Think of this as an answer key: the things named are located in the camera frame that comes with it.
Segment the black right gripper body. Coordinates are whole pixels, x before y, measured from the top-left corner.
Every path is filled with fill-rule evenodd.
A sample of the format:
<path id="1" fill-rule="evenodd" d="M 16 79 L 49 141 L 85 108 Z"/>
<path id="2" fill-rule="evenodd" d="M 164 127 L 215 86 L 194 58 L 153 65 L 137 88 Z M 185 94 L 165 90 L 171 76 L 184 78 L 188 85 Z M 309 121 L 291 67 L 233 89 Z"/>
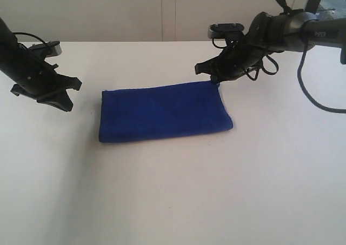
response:
<path id="1" fill-rule="evenodd" d="M 259 62 L 268 51 L 265 48 L 249 44 L 245 39 L 232 49 L 223 50 L 216 61 L 219 81 L 234 81 L 245 74 L 245 70 Z"/>

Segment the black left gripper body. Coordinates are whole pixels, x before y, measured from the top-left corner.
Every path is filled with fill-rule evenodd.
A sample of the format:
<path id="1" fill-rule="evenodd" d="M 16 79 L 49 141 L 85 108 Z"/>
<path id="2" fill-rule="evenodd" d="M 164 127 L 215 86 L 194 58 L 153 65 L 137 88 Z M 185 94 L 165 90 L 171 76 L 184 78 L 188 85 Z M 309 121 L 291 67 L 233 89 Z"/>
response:
<path id="1" fill-rule="evenodd" d="M 16 85 L 11 92 L 17 96 L 24 95 L 40 103 L 56 91 L 56 65 L 51 65 L 23 44 L 1 44 L 1 71 L 11 78 Z"/>

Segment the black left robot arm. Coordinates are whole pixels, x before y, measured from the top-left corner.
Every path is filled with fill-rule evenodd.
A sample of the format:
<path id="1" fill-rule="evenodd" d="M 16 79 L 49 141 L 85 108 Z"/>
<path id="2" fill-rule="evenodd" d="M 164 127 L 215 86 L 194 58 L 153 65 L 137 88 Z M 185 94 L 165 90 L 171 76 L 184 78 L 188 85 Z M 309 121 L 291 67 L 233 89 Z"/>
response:
<path id="1" fill-rule="evenodd" d="M 60 41 L 46 42 L 33 34 L 12 32 L 1 20 L 1 72 L 15 82 L 11 89 L 15 96 L 71 111 L 73 102 L 66 91 L 79 91 L 82 82 L 77 77 L 58 74 L 58 64 L 45 61 L 61 53 Z"/>

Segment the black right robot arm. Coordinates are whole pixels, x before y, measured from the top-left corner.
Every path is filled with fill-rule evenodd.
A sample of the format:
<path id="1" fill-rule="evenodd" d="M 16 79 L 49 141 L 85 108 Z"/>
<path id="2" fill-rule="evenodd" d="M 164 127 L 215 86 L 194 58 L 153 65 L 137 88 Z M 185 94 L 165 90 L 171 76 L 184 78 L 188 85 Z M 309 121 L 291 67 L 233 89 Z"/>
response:
<path id="1" fill-rule="evenodd" d="M 214 83 L 234 81 L 263 69 L 263 58 L 284 51 L 304 52 L 316 45 L 341 49 L 345 64 L 345 19 L 320 21 L 309 12 L 271 16 L 261 12 L 243 33 L 239 23 L 212 24 L 208 37 L 223 39 L 221 53 L 195 65 L 195 73 L 210 75 Z"/>

